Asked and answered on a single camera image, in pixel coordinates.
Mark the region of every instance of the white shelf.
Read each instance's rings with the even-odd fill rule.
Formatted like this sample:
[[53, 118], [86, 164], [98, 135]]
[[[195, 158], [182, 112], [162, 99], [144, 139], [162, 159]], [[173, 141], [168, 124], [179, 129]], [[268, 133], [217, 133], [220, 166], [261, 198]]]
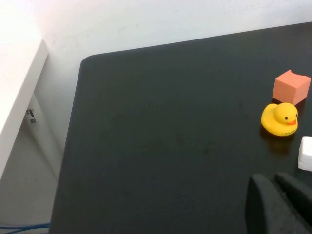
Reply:
[[47, 55], [42, 40], [0, 43], [0, 179]]

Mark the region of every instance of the duck head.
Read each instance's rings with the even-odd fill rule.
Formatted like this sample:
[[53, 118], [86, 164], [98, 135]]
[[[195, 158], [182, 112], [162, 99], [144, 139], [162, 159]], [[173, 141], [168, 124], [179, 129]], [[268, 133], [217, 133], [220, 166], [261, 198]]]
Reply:
[[285, 125], [295, 125], [297, 123], [297, 108], [290, 103], [281, 103], [274, 110], [274, 117], [277, 122]]

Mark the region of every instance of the white wall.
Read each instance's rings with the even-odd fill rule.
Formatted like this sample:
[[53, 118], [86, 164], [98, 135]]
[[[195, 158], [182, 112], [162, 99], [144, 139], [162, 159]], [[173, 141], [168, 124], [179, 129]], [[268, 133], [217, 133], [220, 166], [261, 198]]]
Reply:
[[311, 0], [5, 1], [37, 23], [47, 43], [36, 95], [61, 147], [85, 57], [312, 21]]
[[0, 226], [50, 221], [57, 180], [42, 155], [23, 122], [0, 181]]

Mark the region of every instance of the blue cable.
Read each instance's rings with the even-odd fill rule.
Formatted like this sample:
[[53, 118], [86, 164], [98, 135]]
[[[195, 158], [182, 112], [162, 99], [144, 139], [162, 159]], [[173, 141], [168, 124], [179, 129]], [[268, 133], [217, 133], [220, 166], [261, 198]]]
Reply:
[[48, 226], [48, 228], [49, 228], [49, 226], [50, 226], [50, 223], [44, 223], [44, 224], [36, 224], [36, 225], [29, 225], [29, 226], [21, 226], [21, 227], [2, 227], [2, 226], [0, 226], [0, 229], [29, 229], [29, 228], [33, 228], [33, 227], [39, 227], [39, 228], [44, 228], [44, 227], [46, 227], [46, 226]]
[[38, 224], [38, 225], [24, 226], [24, 227], [23, 226], [22, 227], [2, 227], [2, 226], [0, 226], [0, 229], [5, 229], [5, 230], [14, 229], [15, 231], [6, 233], [6, 234], [14, 234], [14, 233], [20, 233], [20, 232], [24, 232], [24, 231], [32, 230], [32, 229], [41, 229], [41, 228], [44, 229], [44, 228], [49, 228], [49, 227], [50, 227], [50, 223], [45, 223], [45, 224]]

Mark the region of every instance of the black tabletop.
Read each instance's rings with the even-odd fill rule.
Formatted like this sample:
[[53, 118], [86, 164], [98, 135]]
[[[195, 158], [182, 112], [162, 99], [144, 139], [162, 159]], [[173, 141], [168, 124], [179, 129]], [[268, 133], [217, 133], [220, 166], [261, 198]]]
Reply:
[[312, 23], [86, 58], [51, 234], [246, 233], [249, 176], [297, 168], [312, 94], [295, 135], [260, 126], [274, 79], [312, 77]]

